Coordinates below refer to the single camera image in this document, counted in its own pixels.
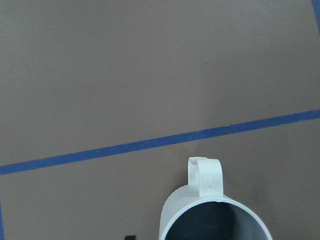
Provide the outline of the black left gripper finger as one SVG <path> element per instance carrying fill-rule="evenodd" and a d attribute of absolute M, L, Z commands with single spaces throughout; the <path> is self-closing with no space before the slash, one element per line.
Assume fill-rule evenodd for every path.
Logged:
<path fill-rule="evenodd" d="M 124 240 L 136 240 L 136 236 L 135 235 L 127 235 Z"/>

